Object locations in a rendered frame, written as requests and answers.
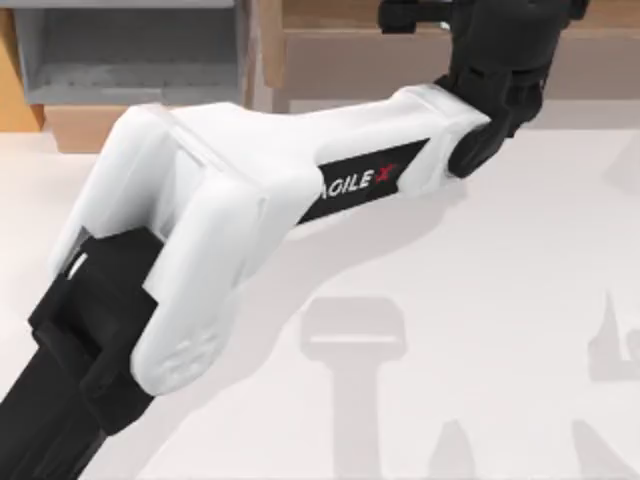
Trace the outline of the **wooden cupboard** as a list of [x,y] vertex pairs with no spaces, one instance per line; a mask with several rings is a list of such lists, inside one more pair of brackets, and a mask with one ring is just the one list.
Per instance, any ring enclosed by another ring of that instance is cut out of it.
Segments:
[[[297,36],[383,35],[376,27],[376,0],[249,0],[249,36],[244,76],[263,80],[272,102],[285,106],[273,89],[283,83],[287,46]],[[414,35],[445,35],[421,26]],[[563,37],[640,38],[640,0],[592,0],[584,20]]]

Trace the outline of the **pale wooden drawer front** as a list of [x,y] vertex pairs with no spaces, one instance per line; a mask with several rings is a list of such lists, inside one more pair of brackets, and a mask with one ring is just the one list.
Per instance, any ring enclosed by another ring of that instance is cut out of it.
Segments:
[[132,105],[46,105],[44,113],[58,151],[99,153],[114,124]]

